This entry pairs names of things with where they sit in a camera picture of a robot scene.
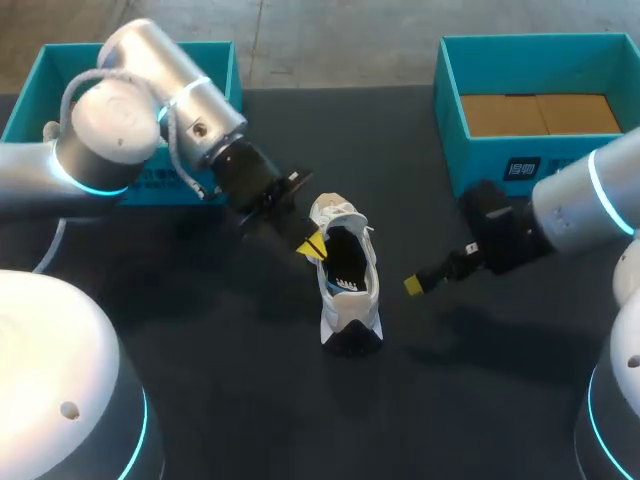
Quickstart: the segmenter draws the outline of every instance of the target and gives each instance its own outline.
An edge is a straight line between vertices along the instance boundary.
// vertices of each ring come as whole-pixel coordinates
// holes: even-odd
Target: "cardboard box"
[[[231,42],[179,43],[237,110],[242,107],[242,85]],[[79,73],[96,67],[102,44],[45,45],[40,50],[2,135],[4,142],[41,142],[42,127],[58,121],[60,99]],[[215,188],[210,172],[189,173],[205,188]],[[119,205],[206,205],[179,180],[166,145],[159,146],[138,180]]]
[[[472,137],[619,134],[604,95],[463,95]]]
[[[444,37],[433,96],[454,195],[524,196],[640,125],[640,53],[623,33]]]

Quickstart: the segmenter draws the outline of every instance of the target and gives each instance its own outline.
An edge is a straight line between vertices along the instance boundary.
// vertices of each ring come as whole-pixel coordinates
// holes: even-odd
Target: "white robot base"
[[[158,422],[105,313],[60,280],[0,271],[0,478],[158,480]]]
[[[640,242],[620,257],[614,293],[622,306],[593,371],[575,428],[586,480],[640,478]]]

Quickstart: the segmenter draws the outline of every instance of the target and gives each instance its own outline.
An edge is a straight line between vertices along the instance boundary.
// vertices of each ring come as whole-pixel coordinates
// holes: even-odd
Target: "cardboard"
[[[473,137],[548,134],[533,95],[463,95],[461,100]]]
[[[621,133],[604,95],[537,95],[550,135]]]
[[[604,95],[463,95],[473,137],[619,134]]]

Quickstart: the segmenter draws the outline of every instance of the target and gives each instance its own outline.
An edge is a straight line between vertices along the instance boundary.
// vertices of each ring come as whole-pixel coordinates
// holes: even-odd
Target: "black tabletop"
[[[73,225],[50,274],[113,320],[162,422],[167,480],[578,480],[572,424],[624,245],[410,298],[405,277],[469,240],[431,89],[247,91],[245,113],[280,166],[315,171],[303,208],[336,191],[369,217],[385,345],[324,353],[313,268],[268,231],[240,241],[215,208]],[[52,231],[3,227],[2,265],[33,267]]]

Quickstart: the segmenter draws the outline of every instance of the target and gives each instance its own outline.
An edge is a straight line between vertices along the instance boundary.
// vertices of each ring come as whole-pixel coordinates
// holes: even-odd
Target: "shoelace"
[[[343,213],[356,213],[356,208],[349,202],[343,202],[339,205],[329,205],[327,207],[324,207],[320,211],[320,223],[322,223],[323,225],[329,223],[334,216]],[[365,228],[373,232],[372,227],[367,225]]]

